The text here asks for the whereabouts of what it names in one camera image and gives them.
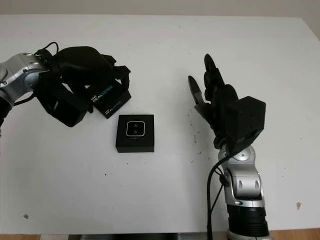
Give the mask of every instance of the white wall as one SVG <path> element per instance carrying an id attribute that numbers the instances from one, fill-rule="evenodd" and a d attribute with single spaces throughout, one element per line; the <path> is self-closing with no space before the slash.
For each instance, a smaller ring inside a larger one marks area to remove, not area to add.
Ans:
<path id="1" fill-rule="evenodd" d="M 0 14 L 300 17 L 320 38 L 320 0 L 0 0 Z"/>

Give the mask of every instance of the black square box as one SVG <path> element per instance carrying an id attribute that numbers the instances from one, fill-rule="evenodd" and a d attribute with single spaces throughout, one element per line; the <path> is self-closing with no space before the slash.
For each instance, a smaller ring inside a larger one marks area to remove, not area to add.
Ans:
<path id="1" fill-rule="evenodd" d="M 154 115 L 119 115 L 115 147 L 118 153 L 153 153 Z"/>

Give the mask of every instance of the camera lens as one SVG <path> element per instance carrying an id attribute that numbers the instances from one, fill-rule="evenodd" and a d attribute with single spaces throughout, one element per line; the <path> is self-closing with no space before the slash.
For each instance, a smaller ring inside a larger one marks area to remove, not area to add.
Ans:
<path id="1" fill-rule="evenodd" d="M 145 122 L 129 121 L 126 125 L 126 135 L 128 137 L 143 137 L 145 135 Z"/>

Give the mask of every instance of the black cylindrical base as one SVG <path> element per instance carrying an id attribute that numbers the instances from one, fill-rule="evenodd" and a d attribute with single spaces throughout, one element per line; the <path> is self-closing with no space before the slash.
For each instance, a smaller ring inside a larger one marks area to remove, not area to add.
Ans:
<path id="1" fill-rule="evenodd" d="M 243 207 L 227 205 L 229 229 L 231 232 L 248 237 L 269 235 L 264 207 Z"/>

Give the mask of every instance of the floor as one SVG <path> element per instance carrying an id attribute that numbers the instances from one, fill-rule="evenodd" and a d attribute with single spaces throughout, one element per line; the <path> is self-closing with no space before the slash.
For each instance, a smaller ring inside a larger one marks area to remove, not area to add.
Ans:
<path id="1" fill-rule="evenodd" d="M 320 228 L 272 231 L 275 240 L 320 240 Z M 216 232 L 214 240 L 227 240 L 225 232 Z M 1 235 L 0 240 L 68 240 L 68 235 Z"/>

